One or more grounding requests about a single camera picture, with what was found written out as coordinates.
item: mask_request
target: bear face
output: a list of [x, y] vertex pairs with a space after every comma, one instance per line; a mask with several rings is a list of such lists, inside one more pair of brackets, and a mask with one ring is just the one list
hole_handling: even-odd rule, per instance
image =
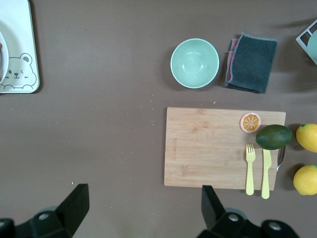
[[32, 57], [23, 53], [20, 57], [9, 58], [9, 69], [1, 85], [13, 89], [33, 88], [37, 77], [32, 69]]

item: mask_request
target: wooden cutting board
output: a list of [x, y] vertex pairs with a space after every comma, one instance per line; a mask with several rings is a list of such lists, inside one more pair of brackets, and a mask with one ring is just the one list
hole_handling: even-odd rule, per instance
[[[263, 153], [256, 133], [244, 133], [240, 118], [257, 113], [262, 126], [285, 124], [286, 113], [247, 110], [167, 108], [164, 184], [167, 186], [246, 188], [246, 144], [253, 143], [254, 189], [260, 190]], [[269, 188], [274, 190], [278, 150], [271, 151]]]

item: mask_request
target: green lime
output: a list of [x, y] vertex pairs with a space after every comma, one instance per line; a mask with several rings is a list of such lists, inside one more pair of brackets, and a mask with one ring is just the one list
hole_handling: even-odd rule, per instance
[[257, 132], [256, 142], [265, 150], [277, 150], [292, 139], [292, 130], [283, 125], [267, 125]]

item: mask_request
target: screw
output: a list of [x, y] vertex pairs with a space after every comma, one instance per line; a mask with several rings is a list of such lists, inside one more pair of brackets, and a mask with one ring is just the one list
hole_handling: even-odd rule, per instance
[[239, 220], [239, 217], [234, 213], [231, 213], [228, 218], [233, 222], [237, 222]]
[[282, 227], [276, 222], [270, 222], [268, 226], [271, 227], [275, 231], [280, 231], [282, 229]]
[[43, 213], [42, 215], [39, 216], [39, 220], [45, 220], [47, 217], [49, 217], [48, 213]]

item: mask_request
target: yellow knife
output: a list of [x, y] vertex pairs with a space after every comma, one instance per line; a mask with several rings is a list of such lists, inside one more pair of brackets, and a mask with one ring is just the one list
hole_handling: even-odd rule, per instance
[[269, 150], [263, 149], [263, 182], [262, 182], [262, 198], [269, 198], [268, 169], [272, 165], [271, 153]]

